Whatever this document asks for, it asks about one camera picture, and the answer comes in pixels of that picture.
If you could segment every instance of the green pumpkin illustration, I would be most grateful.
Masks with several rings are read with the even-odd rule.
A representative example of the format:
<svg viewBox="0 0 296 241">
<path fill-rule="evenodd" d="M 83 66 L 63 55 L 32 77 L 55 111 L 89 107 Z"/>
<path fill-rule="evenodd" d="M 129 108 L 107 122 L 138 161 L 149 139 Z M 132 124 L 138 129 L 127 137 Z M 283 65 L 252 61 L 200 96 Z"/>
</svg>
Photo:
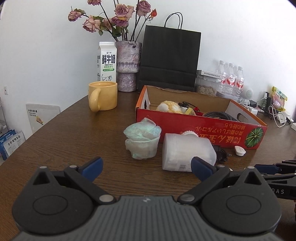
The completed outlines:
<svg viewBox="0 0 296 241">
<path fill-rule="evenodd" d="M 261 127 L 258 127 L 256 129 L 253 129 L 246 137 L 246 140 L 244 142 L 244 144 L 246 145 L 247 148 L 251 148 L 254 147 L 255 145 L 257 145 L 262 136 L 263 136 L 263 129 Z"/>
</svg>

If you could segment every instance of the vase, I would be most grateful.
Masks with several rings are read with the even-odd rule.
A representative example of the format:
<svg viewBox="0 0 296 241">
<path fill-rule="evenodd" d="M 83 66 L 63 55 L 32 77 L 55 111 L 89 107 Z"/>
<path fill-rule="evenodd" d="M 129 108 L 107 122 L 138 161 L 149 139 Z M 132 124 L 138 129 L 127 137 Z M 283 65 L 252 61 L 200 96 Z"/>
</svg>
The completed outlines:
<svg viewBox="0 0 296 241">
<path fill-rule="evenodd" d="M 142 43 L 134 41 L 118 41 L 116 82 L 118 90 L 132 92 L 137 89 L 136 73 L 140 70 Z"/>
</svg>

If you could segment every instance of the bouquet of dried flowers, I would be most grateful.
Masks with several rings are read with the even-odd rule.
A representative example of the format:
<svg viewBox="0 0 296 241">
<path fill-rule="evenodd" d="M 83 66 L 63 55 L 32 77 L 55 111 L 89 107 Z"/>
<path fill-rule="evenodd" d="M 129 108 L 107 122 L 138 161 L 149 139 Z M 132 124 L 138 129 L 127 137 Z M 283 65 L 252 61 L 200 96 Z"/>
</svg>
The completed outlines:
<svg viewBox="0 0 296 241">
<path fill-rule="evenodd" d="M 101 14 L 104 14 L 105 17 L 99 16 L 88 16 L 84 10 L 81 9 L 72 9 L 71 12 L 68 15 L 68 20 L 71 22 L 76 21 L 78 18 L 81 18 L 81 16 L 85 16 L 88 19 L 83 24 L 83 28 L 91 33 L 96 32 L 96 30 L 99 31 L 99 34 L 102 36 L 104 31 L 109 32 L 112 37 L 118 41 L 118 37 L 122 37 L 122 40 L 128 41 L 128 21 L 133 16 L 133 13 L 136 12 L 136 21 L 135 26 L 132 32 L 132 35 L 130 37 L 130 41 L 137 41 L 140 32 L 142 28 L 144 27 L 145 23 L 147 21 L 150 21 L 156 17 L 157 12 L 156 9 L 151 11 L 151 6 L 146 0 L 139 1 L 136 6 L 136 11 L 134 10 L 134 6 L 130 5 L 124 5 L 120 4 L 117 0 L 117 4 L 114 1 L 115 6 L 115 16 L 112 18 L 108 18 L 107 13 L 105 12 L 103 6 L 102 6 L 102 0 L 87 0 L 88 4 L 90 5 L 100 5 L 103 9 L 103 12 Z M 135 39 L 135 31 L 136 28 L 140 22 L 141 17 L 144 17 L 144 22 L 142 24 L 142 27 L 138 33 L 138 36 Z"/>
</svg>

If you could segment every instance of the gray ribbed panel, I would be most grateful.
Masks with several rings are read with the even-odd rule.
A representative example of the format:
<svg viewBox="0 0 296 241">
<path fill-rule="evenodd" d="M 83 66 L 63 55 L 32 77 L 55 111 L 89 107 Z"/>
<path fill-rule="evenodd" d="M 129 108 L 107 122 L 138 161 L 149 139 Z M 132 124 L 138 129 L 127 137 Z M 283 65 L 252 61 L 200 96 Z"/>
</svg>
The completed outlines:
<svg viewBox="0 0 296 241">
<path fill-rule="evenodd" d="M 98 207 L 80 228 L 54 237 L 21 232 L 13 241 L 280 241 L 274 234 L 234 237 L 208 226 L 193 206 L 177 204 L 171 196 L 123 196 Z"/>
</svg>

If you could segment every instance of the red box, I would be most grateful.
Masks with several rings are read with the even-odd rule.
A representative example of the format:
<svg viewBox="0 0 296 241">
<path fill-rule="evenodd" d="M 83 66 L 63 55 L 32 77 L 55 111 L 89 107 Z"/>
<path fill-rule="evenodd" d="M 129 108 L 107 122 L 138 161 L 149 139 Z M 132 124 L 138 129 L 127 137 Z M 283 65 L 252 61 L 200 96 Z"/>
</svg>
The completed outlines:
<svg viewBox="0 0 296 241">
<path fill-rule="evenodd" d="M 240 122 L 156 111 L 157 106 L 166 100 L 177 103 L 189 102 L 203 113 L 226 112 Z M 233 100 L 154 86 L 143 87 L 136 105 L 136 122 L 145 117 L 161 127 L 160 142 L 163 142 L 166 133 L 181 134 L 185 131 L 194 131 L 199 137 L 208 138 L 222 148 L 233 148 L 238 145 L 245 149 L 257 149 L 268 127 Z"/>
</svg>

